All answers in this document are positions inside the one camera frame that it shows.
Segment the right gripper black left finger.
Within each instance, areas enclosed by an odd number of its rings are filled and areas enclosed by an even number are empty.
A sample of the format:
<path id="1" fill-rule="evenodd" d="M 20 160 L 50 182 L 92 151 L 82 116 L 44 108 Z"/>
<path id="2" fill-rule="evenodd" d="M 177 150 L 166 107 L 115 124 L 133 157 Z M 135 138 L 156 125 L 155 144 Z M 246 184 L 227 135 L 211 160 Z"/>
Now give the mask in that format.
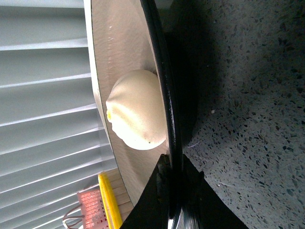
<path id="1" fill-rule="evenodd" d="M 122 229 L 166 229 L 170 207 L 170 160 L 162 154 L 140 199 L 121 225 Z"/>

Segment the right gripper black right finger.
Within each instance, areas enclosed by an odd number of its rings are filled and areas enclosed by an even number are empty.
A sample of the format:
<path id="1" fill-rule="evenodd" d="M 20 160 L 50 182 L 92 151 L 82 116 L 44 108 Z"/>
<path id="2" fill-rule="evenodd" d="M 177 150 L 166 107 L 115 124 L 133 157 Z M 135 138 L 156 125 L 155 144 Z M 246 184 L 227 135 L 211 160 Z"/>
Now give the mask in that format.
<path id="1" fill-rule="evenodd" d="M 182 189 L 185 229 L 246 229 L 247 226 L 223 203 L 190 159 L 183 155 Z"/>

